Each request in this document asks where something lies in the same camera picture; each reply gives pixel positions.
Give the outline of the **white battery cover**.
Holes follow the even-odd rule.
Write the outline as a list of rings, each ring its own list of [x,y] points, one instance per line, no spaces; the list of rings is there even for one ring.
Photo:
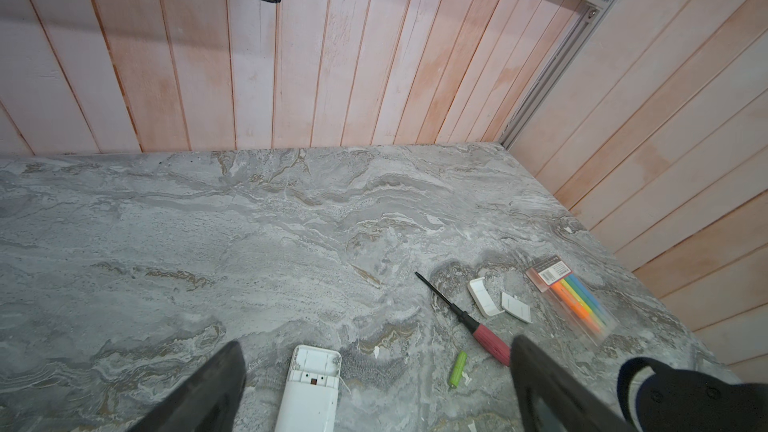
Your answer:
[[[490,293],[486,289],[483,278],[470,280],[468,283],[468,290],[475,305],[484,317],[491,318],[503,313],[503,310],[495,304]]]

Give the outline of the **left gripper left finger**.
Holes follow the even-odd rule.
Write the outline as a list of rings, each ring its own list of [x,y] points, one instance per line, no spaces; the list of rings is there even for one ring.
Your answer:
[[[228,342],[132,431],[231,431],[247,370],[241,344]]]

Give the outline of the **white remote control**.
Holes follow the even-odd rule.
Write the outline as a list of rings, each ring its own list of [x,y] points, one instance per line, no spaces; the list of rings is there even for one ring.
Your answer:
[[[332,432],[342,357],[334,350],[298,345],[292,354],[275,431]]]

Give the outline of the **red handled screwdriver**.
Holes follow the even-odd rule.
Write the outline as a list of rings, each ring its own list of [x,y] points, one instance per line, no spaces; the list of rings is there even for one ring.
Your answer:
[[[473,338],[486,352],[488,352],[503,366],[508,368],[511,367],[511,350],[507,343],[505,343],[485,325],[475,320],[468,312],[462,310],[456,304],[446,298],[422,274],[415,272],[415,276],[421,280],[437,297],[446,303],[449,309],[457,317],[458,321],[465,326]]]

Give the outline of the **green battery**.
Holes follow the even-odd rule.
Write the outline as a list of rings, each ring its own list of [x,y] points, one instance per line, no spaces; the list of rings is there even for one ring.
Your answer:
[[[448,384],[452,389],[459,387],[461,380],[464,377],[464,368],[467,359],[468,355],[466,352],[460,351],[458,353],[448,380]]]

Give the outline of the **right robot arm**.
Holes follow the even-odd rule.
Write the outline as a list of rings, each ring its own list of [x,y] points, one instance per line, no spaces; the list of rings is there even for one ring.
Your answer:
[[[616,393],[624,419],[639,431],[765,431],[767,385],[728,384],[648,357],[627,360]]]

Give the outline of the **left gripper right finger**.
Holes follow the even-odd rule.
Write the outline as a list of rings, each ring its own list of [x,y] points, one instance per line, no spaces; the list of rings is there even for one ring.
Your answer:
[[[510,350],[510,371],[525,431],[633,429],[527,337],[516,336]]]

